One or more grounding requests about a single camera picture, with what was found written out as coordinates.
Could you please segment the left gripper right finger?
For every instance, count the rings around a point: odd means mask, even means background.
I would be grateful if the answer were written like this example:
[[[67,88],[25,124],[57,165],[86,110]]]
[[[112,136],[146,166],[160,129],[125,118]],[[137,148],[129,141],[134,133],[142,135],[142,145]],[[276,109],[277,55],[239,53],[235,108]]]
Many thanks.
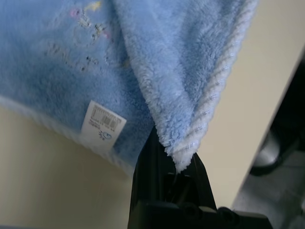
[[[183,171],[183,174],[189,177],[193,183],[193,190],[190,194],[191,197],[189,197],[191,202],[197,206],[216,208],[205,166],[197,153],[193,154],[191,163]]]

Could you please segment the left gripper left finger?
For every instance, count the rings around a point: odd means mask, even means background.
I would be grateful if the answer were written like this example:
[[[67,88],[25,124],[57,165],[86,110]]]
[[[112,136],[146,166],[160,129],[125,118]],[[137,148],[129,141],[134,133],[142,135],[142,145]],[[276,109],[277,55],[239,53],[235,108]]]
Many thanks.
[[[134,170],[130,215],[173,215],[177,211],[173,203],[176,183],[173,160],[165,152],[153,127]]]

